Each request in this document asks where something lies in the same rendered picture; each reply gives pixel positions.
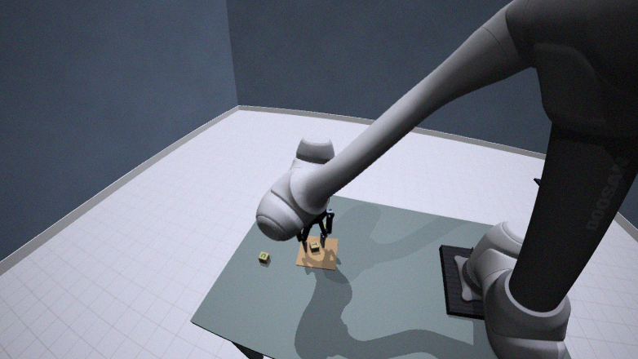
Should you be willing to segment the tan flat mat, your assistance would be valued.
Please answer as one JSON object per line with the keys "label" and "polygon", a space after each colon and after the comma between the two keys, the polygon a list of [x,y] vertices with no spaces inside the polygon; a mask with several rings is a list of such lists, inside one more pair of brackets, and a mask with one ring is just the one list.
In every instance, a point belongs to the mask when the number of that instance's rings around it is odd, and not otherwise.
{"label": "tan flat mat", "polygon": [[[310,250],[309,242],[314,241],[318,241],[319,251],[312,253]],[[320,237],[308,236],[307,242],[307,253],[305,253],[303,244],[301,242],[296,265],[310,268],[335,270],[338,239],[326,238],[324,248],[322,248],[321,246]]]}

